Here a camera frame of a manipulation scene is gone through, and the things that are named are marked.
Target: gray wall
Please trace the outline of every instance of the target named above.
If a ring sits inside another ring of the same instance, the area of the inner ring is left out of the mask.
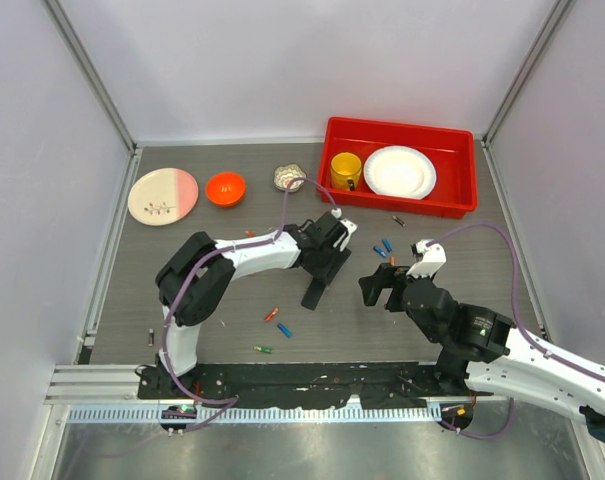
[[[63,0],[140,141],[483,133],[554,0]]]
[[[605,363],[605,0],[576,2],[494,151],[554,340]]]
[[[44,8],[0,1],[0,479],[78,342],[126,152]]]

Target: red bowl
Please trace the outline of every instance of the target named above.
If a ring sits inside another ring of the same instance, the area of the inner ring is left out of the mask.
[[[222,172],[206,184],[206,196],[218,207],[233,207],[242,201],[246,182],[235,172]]]

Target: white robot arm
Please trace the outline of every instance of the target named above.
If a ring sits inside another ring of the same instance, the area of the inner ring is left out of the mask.
[[[285,226],[277,239],[275,232],[242,240],[212,240],[205,232],[193,235],[156,278],[165,317],[195,262],[212,250],[234,248],[205,263],[171,319],[167,350],[175,374],[181,376],[197,364],[201,323],[213,313],[229,283],[264,270],[302,267],[313,276],[302,306],[314,310],[326,286],[351,255],[346,247],[356,229],[357,225],[335,209],[316,222]],[[235,248],[254,243],[264,245]],[[166,366],[164,356],[160,358]]]
[[[422,240],[413,253],[418,261],[411,267],[382,264],[360,286],[367,306],[392,288],[385,308],[405,311],[430,342],[442,345],[436,375],[445,390],[522,400],[586,423],[605,442],[605,365],[516,328],[487,308],[456,302],[432,281],[446,262],[441,245]]]

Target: red plastic bin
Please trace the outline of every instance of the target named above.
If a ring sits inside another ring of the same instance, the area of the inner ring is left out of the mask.
[[[373,152],[390,145],[415,148],[431,160],[437,182],[427,197],[411,200],[377,195],[366,184],[364,174],[355,191],[331,188],[331,159],[335,155],[351,152],[364,164]],[[464,130],[332,117],[326,130],[318,181],[343,205],[449,218],[462,218],[478,206],[473,135]],[[328,197],[320,193],[322,200],[328,202]]]

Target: yellow cup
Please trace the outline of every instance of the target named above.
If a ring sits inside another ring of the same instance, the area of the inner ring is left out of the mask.
[[[362,161],[349,152],[338,153],[331,159],[331,186],[341,190],[355,190],[362,173]]]

